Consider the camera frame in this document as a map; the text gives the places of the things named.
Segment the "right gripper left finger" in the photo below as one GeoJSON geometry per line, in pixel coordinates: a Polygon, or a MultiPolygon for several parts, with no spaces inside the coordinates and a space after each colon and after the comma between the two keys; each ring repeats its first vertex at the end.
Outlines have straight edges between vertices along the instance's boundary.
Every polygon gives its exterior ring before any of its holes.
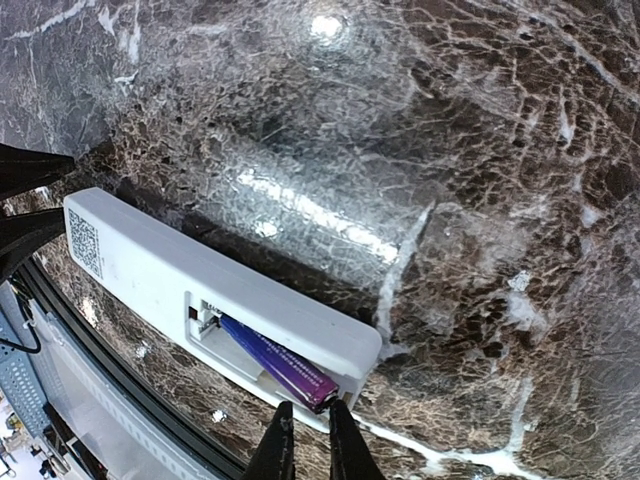
{"type": "Polygon", "coordinates": [[[251,458],[243,480],[294,480],[293,404],[283,401],[251,458]]]}

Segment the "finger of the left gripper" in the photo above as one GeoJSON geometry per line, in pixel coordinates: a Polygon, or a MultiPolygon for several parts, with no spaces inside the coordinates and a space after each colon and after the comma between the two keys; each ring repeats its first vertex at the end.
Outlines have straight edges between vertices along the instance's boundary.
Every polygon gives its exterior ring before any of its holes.
{"type": "Polygon", "coordinates": [[[1,145],[1,199],[50,185],[75,168],[74,158],[1,145]]]}
{"type": "Polygon", "coordinates": [[[62,208],[1,219],[1,279],[9,277],[39,248],[65,233],[62,208]]]}

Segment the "blue battery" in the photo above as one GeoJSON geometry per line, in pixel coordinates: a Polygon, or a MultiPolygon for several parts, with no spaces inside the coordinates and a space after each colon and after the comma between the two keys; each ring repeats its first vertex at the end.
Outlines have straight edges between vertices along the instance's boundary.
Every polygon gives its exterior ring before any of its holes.
{"type": "Polygon", "coordinates": [[[339,386],[305,358],[223,314],[221,328],[303,406],[315,414],[338,397],[339,386]]]}

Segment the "white remote control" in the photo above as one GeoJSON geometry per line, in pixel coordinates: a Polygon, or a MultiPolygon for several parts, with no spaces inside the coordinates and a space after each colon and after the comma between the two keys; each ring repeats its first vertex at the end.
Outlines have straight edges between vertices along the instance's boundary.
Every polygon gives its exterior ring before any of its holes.
{"type": "Polygon", "coordinates": [[[206,247],[109,193],[63,201],[72,259],[104,289],[191,355],[297,420],[329,429],[327,409],[303,406],[220,326],[223,314],[308,360],[353,406],[382,346],[371,326],[206,247]]]}

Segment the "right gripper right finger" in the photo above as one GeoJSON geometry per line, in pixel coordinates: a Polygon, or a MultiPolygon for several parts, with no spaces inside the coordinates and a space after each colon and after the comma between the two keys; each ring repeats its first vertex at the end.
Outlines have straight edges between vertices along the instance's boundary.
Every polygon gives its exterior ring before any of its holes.
{"type": "Polygon", "coordinates": [[[346,403],[335,400],[329,409],[332,480],[384,480],[346,403]]]}

